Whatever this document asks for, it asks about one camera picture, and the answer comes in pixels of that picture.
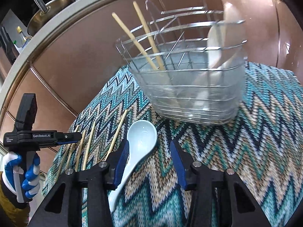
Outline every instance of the gloved hand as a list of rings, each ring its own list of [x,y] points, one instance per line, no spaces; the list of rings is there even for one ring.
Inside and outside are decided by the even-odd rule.
[[[4,172],[2,173],[2,180],[5,186],[10,190],[14,195],[17,195],[13,177],[13,171],[23,174],[24,171],[18,166],[22,162],[22,156],[14,152],[9,152],[3,157]],[[25,180],[22,183],[22,188],[25,190],[25,196],[27,198],[33,198],[40,189],[40,157],[36,153],[34,155],[33,164],[30,166],[29,170],[25,173]]]

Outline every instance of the screw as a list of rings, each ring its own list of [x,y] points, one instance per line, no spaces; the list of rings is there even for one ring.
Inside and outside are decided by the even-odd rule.
[[[104,168],[104,167],[106,167],[107,166],[107,162],[106,161],[101,161],[100,163],[99,163],[99,167],[101,167],[101,168]]]
[[[73,173],[74,173],[74,170],[72,168],[68,168],[68,169],[65,170],[66,175],[71,175]]]
[[[231,169],[231,168],[228,168],[228,169],[226,170],[226,172],[227,172],[228,175],[234,175],[234,170]]]
[[[193,165],[194,167],[200,167],[200,166],[202,166],[201,162],[199,162],[199,161],[194,161],[194,162],[192,163],[192,165]]]

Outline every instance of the wire basket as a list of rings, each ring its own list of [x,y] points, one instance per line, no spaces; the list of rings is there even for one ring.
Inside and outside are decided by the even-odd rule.
[[[152,2],[145,4],[150,33],[142,25],[131,30],[145,53],[126,36],[116,48],[155,111],[204,124],[234,118],[245,86],[244,20],[220,20],[223,11],[205,6],[159,11]]]

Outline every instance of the knitted tablecloth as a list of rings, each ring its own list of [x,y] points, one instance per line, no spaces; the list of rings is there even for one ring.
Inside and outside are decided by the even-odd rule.
[[[153,154],[137,165],[122,189],[112,219],[114,226],[184,226],[191,192],[178,184],[169,141],[178,139],[194,160],[212,169],[233,168],[261,205],[273,227],[283,226],[303,197],[303,88],[293,72],[247,62],[246,93],[238,115],[222,126],[203,126],[160,117],[127,67],[121,68],[78,115],[69,131],[86,129],[79,168],[92,123],[96,128],[87,168],[103,160],[119,120],[129,109],[114,150],[136,120],[149,120],[158,132]],[[51,166],[43,188],[54,184],[66,146]],[[71,167],[75,167],[73,152]],[[87,227],[87,191],[82,225]]]

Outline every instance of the sleeve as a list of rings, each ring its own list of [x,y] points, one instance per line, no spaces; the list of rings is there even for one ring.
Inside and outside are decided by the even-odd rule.
[[[11,226],[26,227],[30,212],[29,204],[26,204],[22,209],[17,208],[4,195],[3,190],[2,172],[0,172],[0,222],[3,223],[3,221],[9,219]]]

